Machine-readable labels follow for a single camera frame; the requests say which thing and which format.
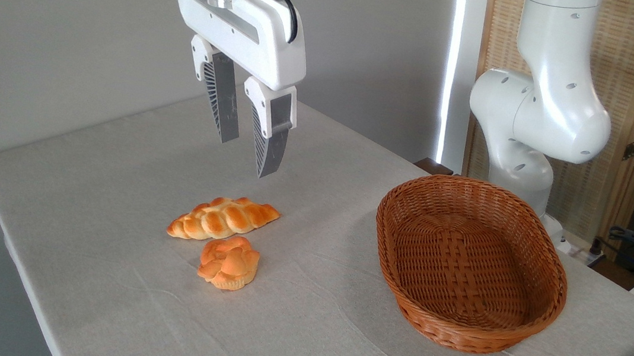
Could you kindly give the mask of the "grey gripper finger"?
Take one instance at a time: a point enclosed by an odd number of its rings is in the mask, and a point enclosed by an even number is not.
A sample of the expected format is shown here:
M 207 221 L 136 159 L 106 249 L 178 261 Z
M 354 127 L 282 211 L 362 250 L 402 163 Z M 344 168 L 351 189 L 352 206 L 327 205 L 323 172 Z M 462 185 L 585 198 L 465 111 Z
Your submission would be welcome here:
M 252 76 L 244 81 L 244 88 L 253 105 L 256 167 L 261 178 L 278 170 L 289 130 L 297 127 L 297 89 L 272 91 Z
M 219 138 L 223 143 L 236 139 L 239 115 L 234 62 L 198 34 L 190 46 L 196 78 L 205 82 Z

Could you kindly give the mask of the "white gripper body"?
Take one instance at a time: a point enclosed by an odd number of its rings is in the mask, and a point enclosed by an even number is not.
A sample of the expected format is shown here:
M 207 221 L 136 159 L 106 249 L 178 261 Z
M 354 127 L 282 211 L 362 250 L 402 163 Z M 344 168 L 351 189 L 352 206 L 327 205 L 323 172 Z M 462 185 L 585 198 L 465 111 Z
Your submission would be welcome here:
M 177 0 L 185 24 L 254 75 L 272 91 L 300 83 L 306 76 L 305 38 L 287 42 L 289 9 L 278 0 L 231 0 L 214 8 L 197 0 Z

